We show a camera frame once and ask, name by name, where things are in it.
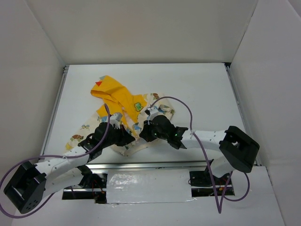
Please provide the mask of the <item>yellow dinosaur print kids jacket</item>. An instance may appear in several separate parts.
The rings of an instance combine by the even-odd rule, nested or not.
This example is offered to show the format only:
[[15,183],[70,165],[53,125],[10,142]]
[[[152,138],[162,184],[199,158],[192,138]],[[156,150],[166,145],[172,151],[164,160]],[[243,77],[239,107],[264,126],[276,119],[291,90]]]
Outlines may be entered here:
[[109,107],[110,114],[122,114],[121,124],[125,126],[126,131],[133,135],[135,140],[128,145],[118,147],[113,145],[113,151],[129,157],[134,153],[152,146],[154,142],[142,143],[139,134],[143,129],[143,122],[147,120],[146,108],[153,105],[159,111],[159,115],[164,115],[171,119],[175,113],[174,108],[167,99],[159,100],[164,95],[161,93],[147,93],[132,95],[130,91],[114,78],[105,75],[95,83],[91,89],[91,95],[101,98]]

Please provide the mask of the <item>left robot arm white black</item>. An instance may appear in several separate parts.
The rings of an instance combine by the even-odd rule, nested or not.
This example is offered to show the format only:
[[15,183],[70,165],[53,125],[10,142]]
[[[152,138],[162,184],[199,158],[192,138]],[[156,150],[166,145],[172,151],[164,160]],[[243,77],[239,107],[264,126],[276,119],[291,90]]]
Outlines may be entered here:
[[111,145],[125,146],[135,138],[124,126],[119,128],[102,122],[78,145],[62,158],[50,158],[44,162],[21,164],[4,188],[4,194],[20,213],[32,211],[49,194],[69,186],[91,188],[102,179],[94,174],[87,163],[99,157],[102,150]]

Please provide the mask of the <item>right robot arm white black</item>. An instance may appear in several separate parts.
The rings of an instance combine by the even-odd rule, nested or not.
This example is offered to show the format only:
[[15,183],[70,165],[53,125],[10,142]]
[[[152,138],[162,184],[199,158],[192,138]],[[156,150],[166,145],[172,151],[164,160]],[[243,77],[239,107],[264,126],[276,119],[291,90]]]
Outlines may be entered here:
[[139,135],[146,142],[156,139],[167,141],[175,149],[204,148],[219,151],[222,156],[209,161],[205,180],[216,184],[221,177],[232,172],[250,173],[260,145],[236,126],[220,131],[192,131],[173,125],[167,117],[159,115],[146,120]]

